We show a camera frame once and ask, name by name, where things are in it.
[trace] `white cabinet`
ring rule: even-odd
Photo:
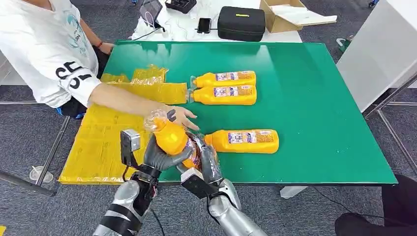
[[[416,0],[381,0],[337,63],[361,112],[417,72],[416,9]]]

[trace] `green cutting mat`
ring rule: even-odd
[[[324,44],[119,41],[106,73],[155,64],[167,82],[207,72],[254,70],[253,106],[185,105],[205,134],[275,129],[275,154],[219,153],[223,175],[240,183],[397,183]],[[176,169],[161,182],[176,182]]]

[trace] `yellow juice bottle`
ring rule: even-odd
[[[206,105],[253,105],[256,96],[253,85],[204,87],[190,92],[191,101]]]
[[[204,141],[219,152],[275,153],[279,146],[272,129],[219,130],[205,135]]]
[[[169,155],[180,154],[186,146],[191,147],[194,150],[193,155],[182,163],[187,168],[199,168],[200,159],[197,156],[196,144],[187,136],[183,126],[167,119],[164,111],[153,111],[144,120],[144,127],[153,132],[158,146]]]
[[[208,86],[256,85],[255,71],[238,71],[227,73],[206,73],[199,77],[191,77],[192,84],[197,88]]]

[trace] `gray carpet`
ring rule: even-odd
[[[306,26],[299,31],[303,42],[325,43],[334,61],[342,56],[336,43],[337,38],[346,38],[355,35],[365,22],[371,9],[368,3],[371,0],[316,0],[302,1],[304,5],[321,15],[337,15],[337,22],[318,26]]]
[[[128,0],[73,0],[82,17],[103,40],[126,39],[136,25],[136,9]],[[306,42],[326,43],[335,60],[340,58],[335,39],[355,33],[370,10],[366,0],[317,0],[305,4],[325,15],[339,15],[338,23],[305,27],[301,38]],[[416,100],[416,91],[408,90],[401,99]],[[0,86],[0,100],[29,100],[25,86]],[[386,108],[386,115],[404,140],[412,156],[417,156],[415,108]],[[63,117],[43,105],[0,106],[0,169],[28,179],[31,165],[42,165],[59,130]],[[80,125],[72,120],[51,166],[57,177],[71,149]],[[395,141],[378,116],[368,121],[378,144],[394,172],[417,180]],[[57,190],[48,198],[0,181],[0,225],[6,225],[5,236],[91,235],[112,200],[116,186],[60,185],[54,181],[44,186]],[[345,210],[307,188],[285,200],[279,197],[280,186],[237,186],[244,212],[272,236],[333,236],[335,219]],[[328,197],[353,211],[382,215],[381,190],[378,187],[319,187]],[[222,235],[209,218],[205,202],[180,186],[161,186],[153,202],[168,236]],[[159,236],[156,220],[149,215],[140,235]]]

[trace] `person's arm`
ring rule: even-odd
[[[196,118],[196,116],[185,108],[167,106],[101,83],[91,70],[82,67],[79,60],[61,45],[33,45],[28,53],[28,59],[41,74],[57,81],[61,88],[86,107],[93,102],[144,117],[156,109],[166,112],[174,109],[177,117],[175,123],[194,130],[199,129],[187,118]]]
[[[95,87],[89,98],[89,103],[91,102],[142,117],[148,116],[156,109],[162,109],[166,112],[174,109],[176,111],[175,116],[177,117],[175,123],[182,124],[190,129],[199,129],[198,126],[187,118],[197,117],[191,111],[183,107],[167,106],[163,103],[139,97],[126,90],[108,84],[99,84]]]
[[[104,52],[105,54],[110,54],[112,52],[114,44],[101,41],[101,39],[90,29],[90,27],[83,19],[81,19],[80,24],[81,28],[83,28],[84,33],[93,46],[98,47],[100,51]]]

